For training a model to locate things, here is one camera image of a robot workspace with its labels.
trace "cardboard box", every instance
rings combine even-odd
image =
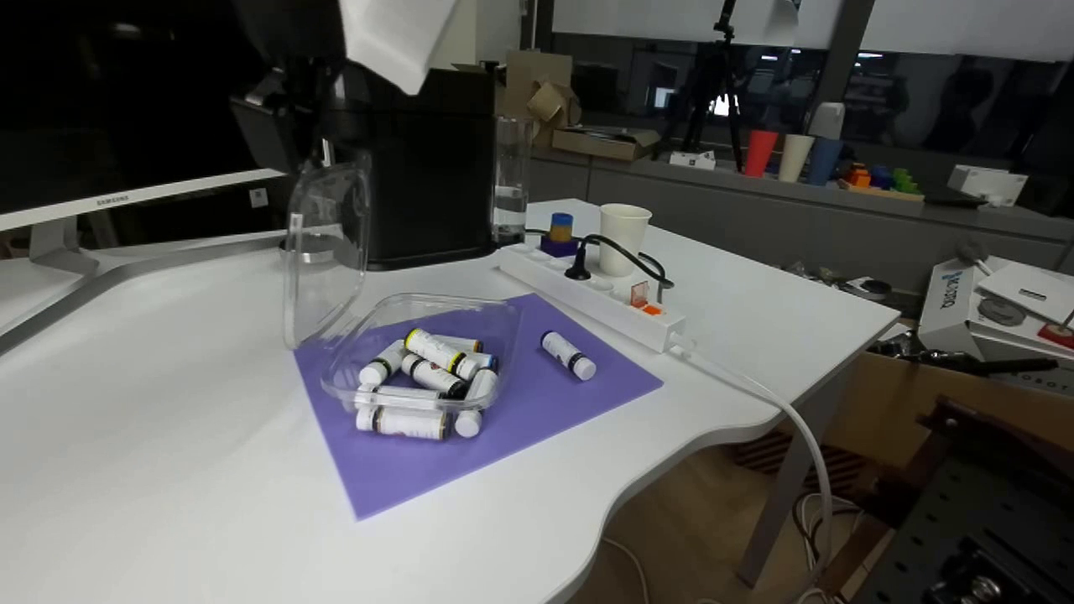
[[[566,156],[635,160],[661,142],[656,132],[554,132],[551,147]]]
[[[534,147],[551,147],[558,129],[579,120],[570,91],[572,59],[520,52],[507,59],[503,116],[535,123]]]
[[[870,463],[906,471],[930,430],[939,401],[972,415],[986,415],[1024,430],[1043,444],[1074,449],[1074,401],[1052,394],[1027,394],[995,380],[976,380],[939,366],[908,366],[888,355],[863,355],[852,384],[825,433],[827,448],[867,457]]]

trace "white cylinder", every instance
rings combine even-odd
[[[354,396],[350,396],[350,403],[341,403],[345,414],[354,414],[361,405],[373,405],[373,388],[360,387]]]
[[[572,348],[560,334],[543,334],[541,348],[579,384],[598,375],[598,362],[579,355],[579,348]]]
[[[478,352],[478,338],[460,338],[460,335],[439,335],[439,334],[428,334],[436,342],[441,346],[451,346],[451,348],[463,348],[463,352]]]
[[[636,204],[599,204],[599,234],[636,255],[652,212]],[[610,246],[599,246],[599,273],[628,277],[635,264]]]
[[[375,405],[354,405],[354,430],[373,433]]]
[[[467,403],[468,405],[478,405],[478,409],[488,409],[492,405],[492,396],[496,396],[496,374],[492,368],[478,368],[467,388]]]
[[[431,362],[441,374],[451,374],[460,380],[473,380],[473,374],[478,368],[473,361],[467,361],[463,348],[451,348],[421,328],[409,328],[403,346],[407,346],[407,352],[421,355],[427,362]]]
[[[439,394],[431,388],[397,388],[397,387],[378,387],[373,394],[373,403],[384,409],[439,409],[441,405]]]
[[[478,368],[492,368],[492,355],[488,352],[467,352],[467,361],[473,361]]]
[[[484,414],[478,409],[460,409],[455,415],[455,435],[473,441],[484,428]]]
[[[360,384],[375,388],[381,387],[391,374],[398,374],[403,362],[403,338],[397,338],[391,346],[384,346],[373,362],[365,362],[360,368]]]
[[[467,394],[467,384],[436,368],[431,362],[418,361],[418,355],[403,355],[403,374],[427,387],[427,388],[436,388],[441,394],[445,401],[460,401]]]
[[[782,160],[778,160],[778,180],[797,180],[805,159],[807,159],[813,138],[805,135],[786,135],[782,142]]]
[[[441,441],[445,414],[439,409],[384,409],[373,414],[373,428],[381,435]]]

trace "cylindrical object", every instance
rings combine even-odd
[[[431,394],[431,388],[398,388],[398,387],[378,387],[373,394],[373,403],[384,405],[384,409],[441,409],[439,394]]]
[[[473,361],[478,368],[492,368],[496,361],[488,352],[467,352],[467,361]]]
[[[421,355],[427,362],[431,362],[460,380],[473,380],[473,374],[478,368],[473,361],[467,361],[463,348],[451,348],[421,328],[409,328],[403,338],[403,348],[412,355]]]
[[[844,104],[842,102],[822,102],[807,120],[813,138],[842,138]]]
[[[525,226],[529,138],[520,118],[496,118],[492,242],[520,242]]]
[[[398,374],[403,362],[403,338],[397,338],[391,346],[384,346],[373,362],[365,362],[360,368],[360,384],[375,388],[381,387],[391,374]]]
[[[361,405],[373,405],[373,394],[370,387],[360,387],[354,396],[350,401],[350,405],[341,405],[345,414],[354,414]]]
[[[375,405],[354,405],[354,430],[373,433]]]
[[[473,441],[484,428],[484,414],[478,409],[460,409],[455,415],[455,435]]]
[[[636,204],[599,204],[599,234],[636,255],[652,212]],[[599,248],[604,277],[628,277],[635,264],[610,246]]]
[[[431,362],[418,361],[418,355],[403,355],[403,374],[427,387],[427,388],[436,388],[439,396],[445,401],[460,401],[467,394],[467,384],[436,368]]]
[[[769,159],[776,151],[776,142],[778,142],[778,132],[751,132],[747,147],[745,147],[745,160],[742,160],[742,175],[760,179],[769,167]]]
[[[463,352],[478,352],[478,338],[460,338],[460,335],[439,335],[439,334],[428,334],[436,342],[441,346],[451,346],[451,348],[463,348]]]
[[[778,180],[797,180],[801,179],[807,147],[813,147],[807,135],[786,135],[782,160],[778,160]]]
[[[554,212],[551,229],[548,229],[548,242],[558,242],[558,246],[570,242],[572,240],[570,229],[572,229],[572,214]]]
[[[834,138],[816,138],[805,165],[805,180],[807,185],[827,185],[833,170],[840,165],[842,142]]]
[[[455,335],[431,335],[431,338],[467,352],[467,361],[473,361],[477,366],[496,366],[488,352],[478,352],[478,338],[455,338]]]
[[[541,348],[558,361],[570,375],[578,375],[579,384],[598,375],[598,362],[589,362],[588,355],[579,355],[579,348],[572,348],[572,342],[566,342],[560,334],[543,334],[541,335]]]
[[[496,374],[492,368],[478,368],[467,388],[467,403],[488,409],[492,396],[496,396]]]
[[[375,405],[373,430],[381,433],[381,435],[441,441],[445,414],[441,409],[388,409],[388,405]]]

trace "floor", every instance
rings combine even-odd
[[[805,584],[801,536],[782,526],[765,578],[747,590],[735,565],[770,491],[770,476],[735,466],[721,449],[689,457],[676,471],[628,499],[606,525],[636,554],[652,604],[770,604],[789,602]],[[852,518],[834,522],[834,546],[852,532]],[[641,604],[632,561],[599,546],[594,570],[572,604]]]

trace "orange object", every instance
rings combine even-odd
[[[852,188],[872,188],[872,175],[867,165],[852,165],[844,175],[842,175],[844,185]]]
[[[635,309],[645,309],[645,305],[648,305],[648,282],[635,282],[635,286],[632,286],[632,305],[635,305]]]

